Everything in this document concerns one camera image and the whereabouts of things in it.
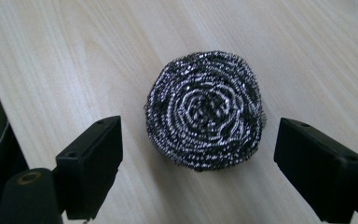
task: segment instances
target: steel wool scrubber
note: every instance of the steel wool scrubber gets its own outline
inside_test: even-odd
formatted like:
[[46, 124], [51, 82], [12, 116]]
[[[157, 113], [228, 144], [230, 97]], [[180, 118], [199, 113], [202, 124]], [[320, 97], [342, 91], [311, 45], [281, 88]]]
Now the steel wool scrubber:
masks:
[[266, 123], [251, 68], [222, 51], [168, 63], [148, 95], [146, 125], [154, 146], [196, 171], [248, 160]]

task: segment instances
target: light wood surface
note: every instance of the light wood surface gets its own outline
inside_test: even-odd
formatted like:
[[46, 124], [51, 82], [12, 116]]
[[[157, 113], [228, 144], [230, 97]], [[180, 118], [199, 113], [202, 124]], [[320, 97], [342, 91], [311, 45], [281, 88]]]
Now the light wood surface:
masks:
[[[166, 63], [214, 49], [252, 67], [268, 122], [249, 161], [196, 173], [153, 149], [144, 105]], [[122, 117], [124, 161], [93, 223], [319, 223], [273, 152], [281, 117], [358, 152], [358, 1], [2, 0], [0, 98], [31, 167]]]

